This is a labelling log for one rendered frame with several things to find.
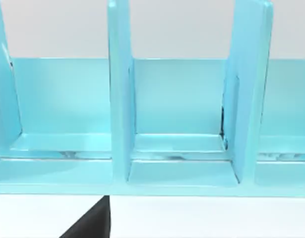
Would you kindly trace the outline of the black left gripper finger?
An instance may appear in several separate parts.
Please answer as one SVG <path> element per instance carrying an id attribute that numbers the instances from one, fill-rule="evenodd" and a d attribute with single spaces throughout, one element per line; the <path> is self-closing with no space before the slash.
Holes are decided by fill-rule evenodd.
<path id="1" fill-rule="evenodd" d="M 103 196 L 59 238 L 110 238 L 110 197 Z"/>

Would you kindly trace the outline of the light blue rack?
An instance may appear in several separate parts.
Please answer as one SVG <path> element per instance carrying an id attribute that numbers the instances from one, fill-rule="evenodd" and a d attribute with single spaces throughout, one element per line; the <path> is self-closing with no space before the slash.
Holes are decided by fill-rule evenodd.
<path id="1" fill-rule="evenodd" d="M 143 59 L 128 0 L 108 57 L 12 58 L 0 3 L 0 194 L 305 197 L 305 59 L 236 0 L 227 59 Z"/>

